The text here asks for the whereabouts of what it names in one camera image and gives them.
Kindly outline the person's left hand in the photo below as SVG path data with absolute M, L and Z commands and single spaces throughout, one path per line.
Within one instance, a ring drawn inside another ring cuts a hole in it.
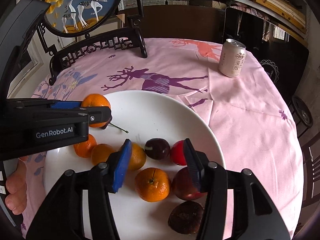
M 28 157 L 20 157 L 16 171 L 9 176 L 6 187 L 9 195 L 5 199 L 5 204 L 14 215 L 20 215 L 27 205 L 27 169 L 25 161 Z

